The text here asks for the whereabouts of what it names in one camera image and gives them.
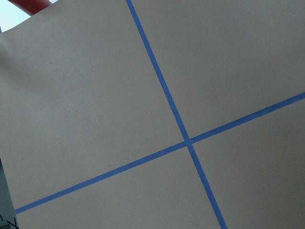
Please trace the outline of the brown paper table cover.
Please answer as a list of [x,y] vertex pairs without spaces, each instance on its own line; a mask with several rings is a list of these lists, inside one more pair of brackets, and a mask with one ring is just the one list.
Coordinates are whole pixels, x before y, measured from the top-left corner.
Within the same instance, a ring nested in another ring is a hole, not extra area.
[[0,35],[0,225],[302,229],[302,0],[59,0]]

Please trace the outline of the red cylinder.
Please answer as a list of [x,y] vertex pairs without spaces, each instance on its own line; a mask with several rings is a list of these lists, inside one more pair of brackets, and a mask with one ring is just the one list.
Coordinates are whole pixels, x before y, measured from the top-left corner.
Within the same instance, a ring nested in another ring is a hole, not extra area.
[[52,5],[49,0],[9,0],[9,2],[30,16]]

